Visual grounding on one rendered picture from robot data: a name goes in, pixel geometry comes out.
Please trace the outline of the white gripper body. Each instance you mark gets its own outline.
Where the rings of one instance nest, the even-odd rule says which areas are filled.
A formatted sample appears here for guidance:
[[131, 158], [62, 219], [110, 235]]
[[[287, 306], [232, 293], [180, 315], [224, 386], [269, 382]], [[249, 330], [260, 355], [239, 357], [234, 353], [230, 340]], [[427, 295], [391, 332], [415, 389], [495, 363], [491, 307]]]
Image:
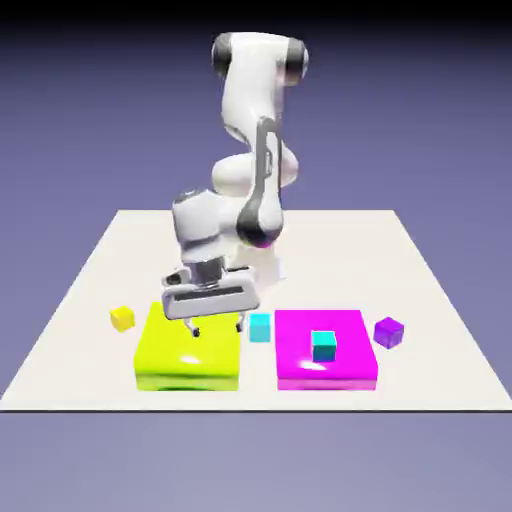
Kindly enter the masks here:
[[163, 279], [162, 306], [169, 320], [244, 312], [259, 307], [252, 268], [228, 269], [211, 283], [186, 282], [185, 269]]

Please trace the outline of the small light blue cube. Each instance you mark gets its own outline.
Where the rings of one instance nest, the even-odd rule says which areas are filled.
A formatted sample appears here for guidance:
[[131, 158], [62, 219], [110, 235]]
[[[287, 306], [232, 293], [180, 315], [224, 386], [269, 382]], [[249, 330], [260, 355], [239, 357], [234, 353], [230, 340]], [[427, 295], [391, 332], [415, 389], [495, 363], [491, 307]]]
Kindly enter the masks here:
[[251, 343], [269, 343], [271, 341], [271, 315], [269, 313], [251, 313], [249, 315], [249, 341]]

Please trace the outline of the small yellow cube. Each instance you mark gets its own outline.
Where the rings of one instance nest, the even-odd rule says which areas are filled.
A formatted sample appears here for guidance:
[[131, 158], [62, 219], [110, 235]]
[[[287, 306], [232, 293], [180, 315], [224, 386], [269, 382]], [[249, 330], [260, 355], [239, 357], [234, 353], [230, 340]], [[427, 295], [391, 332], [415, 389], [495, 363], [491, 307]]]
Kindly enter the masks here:
[[135, 315], [132, 309], [121, 306], [110, 311], [112, 326], [118, 332], [124, 332], [135, 326]]

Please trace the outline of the small turquoise cube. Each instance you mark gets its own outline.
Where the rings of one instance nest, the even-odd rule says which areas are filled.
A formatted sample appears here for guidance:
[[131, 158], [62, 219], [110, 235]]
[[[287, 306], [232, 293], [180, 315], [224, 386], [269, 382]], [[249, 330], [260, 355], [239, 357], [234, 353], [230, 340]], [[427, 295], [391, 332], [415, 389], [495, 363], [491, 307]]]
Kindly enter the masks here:
[[313, 330], [311, 332], [311, 350], [314, 362], [333, 362], [337, 353], [335, 332]]

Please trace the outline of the small purple cube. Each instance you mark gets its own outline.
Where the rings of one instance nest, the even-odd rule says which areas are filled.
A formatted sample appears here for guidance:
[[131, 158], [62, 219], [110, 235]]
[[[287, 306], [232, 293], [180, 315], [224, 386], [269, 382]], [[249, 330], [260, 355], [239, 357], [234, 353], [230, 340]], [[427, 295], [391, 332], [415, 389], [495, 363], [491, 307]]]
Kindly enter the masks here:
[[402, 342], [404, 325], [391, 317], [386, 317], [375, 324], [373, 340], [386, 349], [391, 349]]

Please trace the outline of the large lime yellow box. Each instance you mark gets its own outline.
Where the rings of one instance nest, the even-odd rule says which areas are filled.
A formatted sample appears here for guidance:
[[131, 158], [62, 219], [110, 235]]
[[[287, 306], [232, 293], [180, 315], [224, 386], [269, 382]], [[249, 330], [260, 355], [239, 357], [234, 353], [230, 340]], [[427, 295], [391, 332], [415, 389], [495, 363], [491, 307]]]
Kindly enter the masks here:
[[154, 302], [134, 356], [140, 391], [235, 391], [239, 383], [238, 315], [194, 320], [195, 337], [181, 320], [168, 320]]

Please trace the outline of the large magenta box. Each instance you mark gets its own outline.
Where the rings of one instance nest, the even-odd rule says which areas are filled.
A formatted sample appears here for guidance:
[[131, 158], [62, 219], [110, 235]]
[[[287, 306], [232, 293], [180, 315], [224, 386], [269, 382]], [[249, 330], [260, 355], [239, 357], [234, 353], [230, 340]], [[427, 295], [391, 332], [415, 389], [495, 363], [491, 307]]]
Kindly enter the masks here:
[[[313, 360], [311, 333], [332, 331], [335, 359]], [[277, 389], [373, 390], [378, 364], [358, 310], [277, 310], [274, 314]]]

